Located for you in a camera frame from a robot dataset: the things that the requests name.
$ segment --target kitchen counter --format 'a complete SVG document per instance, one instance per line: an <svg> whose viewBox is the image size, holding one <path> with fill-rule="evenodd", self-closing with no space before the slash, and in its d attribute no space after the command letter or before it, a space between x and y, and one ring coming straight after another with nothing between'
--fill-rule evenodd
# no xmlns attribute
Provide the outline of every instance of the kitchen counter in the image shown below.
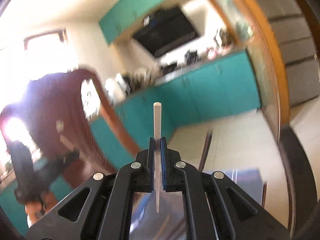
<svg viewBox="0 0 320 240"><path fill-rule="evenodd" d="M162 84L168 83L168 82L173 81L174 79L179 78L179 77L181 77L191 71L194 71L198 68L201 68L203 65L214 62L214 61L221 59L221 58L224 58L224 57L228 57L231 54L238 53L238 52L241 52L244 50L245 50L245 47L236 47L236 48L233 48L230 51L228 51L226 54L219 55L212 60L209 60L209 59L199 60L198 62L196 62L194 64L191 64L191 65L188 65L185 67L181 67L175 71L172 71L171 73L168 73L167 75L164 75L164 76L156 79L154 85L160 86Z"/></svg>

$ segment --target metal screw head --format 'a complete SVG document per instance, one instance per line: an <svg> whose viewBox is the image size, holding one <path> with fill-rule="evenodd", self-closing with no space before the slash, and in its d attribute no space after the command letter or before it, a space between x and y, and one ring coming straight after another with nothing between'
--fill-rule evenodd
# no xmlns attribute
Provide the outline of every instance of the metal screw head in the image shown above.
<svg viewBox="0 0 320 240"><path fill-rule="evenodd" d="M216 171L213 175L216 179L223 179L224 177L224 174L221 171Z"/></svg>
<svg viewBox="0 0 320 240"><path fill-rule="evenodd" d="M138 169L141 167L141 163L138 163L138 162L134 162L134 163L131 163L131 168L133 169Z"/></svg>
<svg viewBox="0 0 320 240"><path fill-rule="evenodd" d="M177 168L184 168L186 166L186 163L185 162L177 162L176 163L176 167Z"/></svg>
<svg viewBox="0 0 320 240"><path fill-rule="evenodd" d="M98 172L98 173L93 175L93 179L101 180L101 179L103 179L103 174L101 172Z"/></svg>

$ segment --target cabinet handle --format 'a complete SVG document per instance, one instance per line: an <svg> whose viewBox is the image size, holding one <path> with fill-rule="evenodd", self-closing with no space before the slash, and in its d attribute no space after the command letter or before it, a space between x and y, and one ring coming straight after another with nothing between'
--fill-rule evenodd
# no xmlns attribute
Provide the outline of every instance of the cabinet handle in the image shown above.
<svg viewBox="0 0 320 240"><path fill-rule="evenodd" d="M121 25L120 24L118 24L117 26L116 26L116 31L118 32L118 34L120 34L121 33Z"/></svg>
<svg viewBox="0 0 320 240"><path fill-rule="evenodd" d="M122 120L124 120L126 118L126 114L124 109L122 109L119 113L118 113L118 117Z"/></svg>
<svg viewBox="0 0 320 240"><path fill-rule="evenodd" d="M218 72L218 75L222 75L222 71L221 71L221 68L220 68L220 65L219 65L219 64L217 64L216 70L217 70L217 72Z"/></svg>
<svg viewBox="0 0 320 240"><path fill-rule="evenodd" d="M137 12L135 10L132 11L132 15L133 15L134 19L136 20L137 19Z"/></svg>
<svg viewBox="0 0 320 240"><path fill-rule="evenodd" d="M185 84L188 84L188 85L191 84L191 83L190 83L190 79L188 79L187 77L184 77L183 82L184 82Z"/></svg>

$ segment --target stair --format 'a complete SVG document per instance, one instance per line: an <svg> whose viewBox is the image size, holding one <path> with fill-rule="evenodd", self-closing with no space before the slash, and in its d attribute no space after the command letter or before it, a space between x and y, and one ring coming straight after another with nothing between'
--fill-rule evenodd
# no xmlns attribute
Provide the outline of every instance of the stair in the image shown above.
<svg viewBox="0 0 320 240"><path fill-rule="evenodd" d="M316 47L295 0L256 0L267 16L286 66L290 105L320 95Z"/></svg>

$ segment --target person's hand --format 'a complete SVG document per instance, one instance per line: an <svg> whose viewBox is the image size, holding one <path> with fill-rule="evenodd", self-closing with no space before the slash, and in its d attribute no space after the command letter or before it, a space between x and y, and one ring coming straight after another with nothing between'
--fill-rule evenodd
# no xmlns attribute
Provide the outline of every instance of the person's hand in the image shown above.
<svg viewBox="0 0 320 240"><path fill-rule="evenodd" d="M57 203L58 200L52 192L46 192L43 194L43 201L45 205L45 213L47 214ZM42 210L42 205L38 201L28 202L26 204L27 222L28 226L31 227L40 218L36 214L40 214Z"/></svg>

